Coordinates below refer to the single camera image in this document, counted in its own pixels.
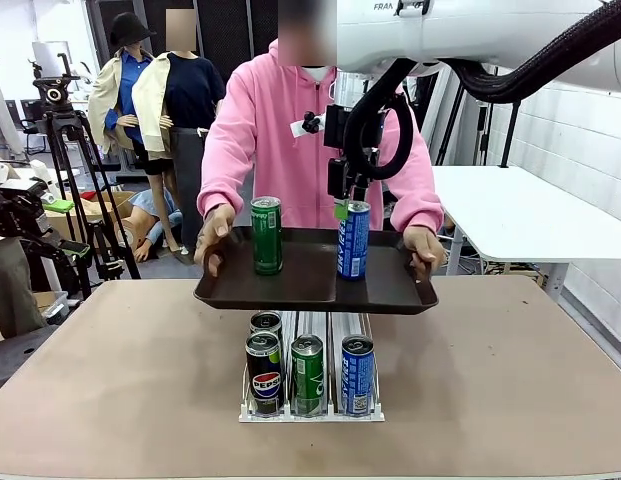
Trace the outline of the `person's left hand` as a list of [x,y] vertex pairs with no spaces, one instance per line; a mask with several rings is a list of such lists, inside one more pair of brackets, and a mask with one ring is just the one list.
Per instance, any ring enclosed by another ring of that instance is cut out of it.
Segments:
[[420,276],[436,271],[446,260],[446,252],[438,237],[428,228],[410,226],[403,232],[406,248],[412,252],[412,265]]

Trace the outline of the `person's right hand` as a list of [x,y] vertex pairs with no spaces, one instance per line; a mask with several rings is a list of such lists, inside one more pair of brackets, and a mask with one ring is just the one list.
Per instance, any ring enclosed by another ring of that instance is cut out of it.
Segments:
[[208,212],[198,234],[194,255],[195,262],[201,267],[205,266],[205,254],[230,233],[235,216],[235,209],[227,203],[219,204]]

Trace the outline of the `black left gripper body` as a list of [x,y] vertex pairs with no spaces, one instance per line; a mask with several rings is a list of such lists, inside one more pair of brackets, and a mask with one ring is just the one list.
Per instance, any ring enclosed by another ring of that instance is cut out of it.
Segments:
[[45,212],[38,196],[0,190],[0,236],[35,238],[45,235]]

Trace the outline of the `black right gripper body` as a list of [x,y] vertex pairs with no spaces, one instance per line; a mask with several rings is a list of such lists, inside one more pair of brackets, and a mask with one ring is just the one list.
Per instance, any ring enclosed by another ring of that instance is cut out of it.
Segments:
[[[352,200],[352,189],[354,180],[358,173],[365,175],[356,167],[341,150],[334,150],[335,157],[331,157],[328,162],[327,170],[327,192],[334,199]],[[380,199],[380,183],[369,176],[368,190],[365,200]]]

